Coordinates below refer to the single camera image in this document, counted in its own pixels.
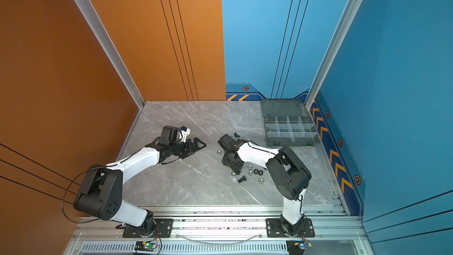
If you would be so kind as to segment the black bolt lower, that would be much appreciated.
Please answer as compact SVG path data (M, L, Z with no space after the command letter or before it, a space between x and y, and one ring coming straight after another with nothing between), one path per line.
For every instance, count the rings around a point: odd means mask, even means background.
M246 177L245 176L242 176L239 180L238 180L238 183L242 183L244 181L246 181Z

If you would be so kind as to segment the grey plastic organizer box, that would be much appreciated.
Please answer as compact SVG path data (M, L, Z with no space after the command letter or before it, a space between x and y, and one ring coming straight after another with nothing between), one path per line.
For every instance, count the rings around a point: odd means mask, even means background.
M319 133L313 118L298 99L260 101L268 146L316 146Z

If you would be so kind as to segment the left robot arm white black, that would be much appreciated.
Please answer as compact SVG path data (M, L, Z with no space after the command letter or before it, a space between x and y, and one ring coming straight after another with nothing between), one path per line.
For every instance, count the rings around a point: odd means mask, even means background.
M121 223L140 237L149 237L157 229L153 212L124 200L123 185L151 166L164 165L168 157L184 159L205 147L206 143L198 138L184 142L156 138L123 160L105 166L95 164L86 171L73 207L101 220Z

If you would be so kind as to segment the left aluminium frame post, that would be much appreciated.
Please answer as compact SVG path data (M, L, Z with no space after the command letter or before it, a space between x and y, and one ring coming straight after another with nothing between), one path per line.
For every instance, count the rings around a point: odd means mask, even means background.
M95 10L91 0L74 0L77 7L81 11L84 19L88 23L98 40L101 48L107 55L121 81L125 85L125 88L129 92L131 98L135 102L139 110L142 110L145 106L145 101L139 92L136 83L133 81L131 74L129 73L123 59L121 58L114 42L107 32L104 24L102 23L97 11Z

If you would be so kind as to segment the right circuit board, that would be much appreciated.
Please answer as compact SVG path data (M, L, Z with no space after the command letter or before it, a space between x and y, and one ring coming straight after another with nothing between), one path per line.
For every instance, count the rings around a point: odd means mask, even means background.
M304 255L306 249L313 246L310 242L302 240L286 241L286 245L289 255Z

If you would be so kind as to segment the black double nut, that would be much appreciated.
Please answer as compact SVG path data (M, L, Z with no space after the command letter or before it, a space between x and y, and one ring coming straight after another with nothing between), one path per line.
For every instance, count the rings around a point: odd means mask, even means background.
M255 170L253 170L253 173L256 174L256 175L263 175L263 174L264 174L264 171L263 171L263 170L255 169Z

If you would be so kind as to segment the right aluminium frame post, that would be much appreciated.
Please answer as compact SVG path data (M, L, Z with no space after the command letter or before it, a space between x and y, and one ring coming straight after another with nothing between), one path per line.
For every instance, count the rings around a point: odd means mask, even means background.
M328 48L324 54L323 60L319 66L319 69L315 75L315 78L310 87L309 93L305 100L305 107L307 110L311 109L311 105L314 103L316 96L318 95L322 84L327 77L327 74L333 64L337 53L343 43L346 34L362 4L363 0L348 0L340 20L336 26L333 36L329 42Z

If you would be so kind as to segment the aluminium frame post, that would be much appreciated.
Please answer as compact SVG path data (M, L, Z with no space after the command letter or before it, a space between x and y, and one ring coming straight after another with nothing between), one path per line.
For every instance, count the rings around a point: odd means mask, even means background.
M107 55L121 81L125 85L125 88L129 92L131 98L135 102L139 110L142 110L145 106L145 101L139 92L136 83L133 81L131 74L129 73L123 59L121 58L114 42L107 32L104 24L102 23L97 11L95 10L91 0L74 0L77 7L81 11L84 19L88 23L98 40L101 48Z
M307 110L311 109L311 105L314 103L316 96L318 95L322 84L327 77L327 74L333 64L337 53L343 43L346 34L362 4L363 0L348 0L340 20L336 26L333 36L329 42L328 48L324 54L323 60L319 66L319 69L315 75L315 78L310 87L309 93L305 100L305 107Z

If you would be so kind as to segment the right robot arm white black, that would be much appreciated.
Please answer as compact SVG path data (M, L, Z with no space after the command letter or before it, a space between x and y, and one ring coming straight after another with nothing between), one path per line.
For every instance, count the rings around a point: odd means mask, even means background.
M240 174L245 163L266 169L278 192L284 198L280 216L280 230L287 237L313 237L310 219L303 212L303 200L311 180L311 172L302 160L288 146L271 149L251 141L234 140L230 135L222 136L218 144L224 151L222 164Z

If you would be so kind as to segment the green circuit board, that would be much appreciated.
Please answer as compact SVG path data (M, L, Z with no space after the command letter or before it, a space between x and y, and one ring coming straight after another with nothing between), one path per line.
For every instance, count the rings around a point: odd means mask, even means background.
M158 248L155 242L136 242L134 246L135 253L153 253Z

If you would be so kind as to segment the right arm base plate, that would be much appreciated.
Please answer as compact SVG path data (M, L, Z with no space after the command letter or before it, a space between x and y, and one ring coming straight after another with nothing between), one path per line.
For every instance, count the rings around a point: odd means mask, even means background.
M268 218L265 220L267 237L297 237L314 238L315 228L312 220L302 217L296 224L291 224L284 218Z

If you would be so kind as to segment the aluminium front rail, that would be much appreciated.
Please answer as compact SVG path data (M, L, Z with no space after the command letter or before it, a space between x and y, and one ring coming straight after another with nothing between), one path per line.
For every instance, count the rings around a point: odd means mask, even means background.
M68 255L288 255L286 241L307 241L304 255L371 255L358 217L339 202L303 208L314 238L269 238L265 220L280 218L280 205L153 206L154 218L172 218L170 238L123 238L118 223L86 218L76 227ZM155 242L153 253L135 253L136 242Z

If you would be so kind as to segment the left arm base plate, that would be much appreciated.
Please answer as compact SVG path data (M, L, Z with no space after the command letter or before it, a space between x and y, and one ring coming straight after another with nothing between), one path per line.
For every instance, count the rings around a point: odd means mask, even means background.
M140 227L126 224L123 238L170 238L173 228L172 218L146 220Z

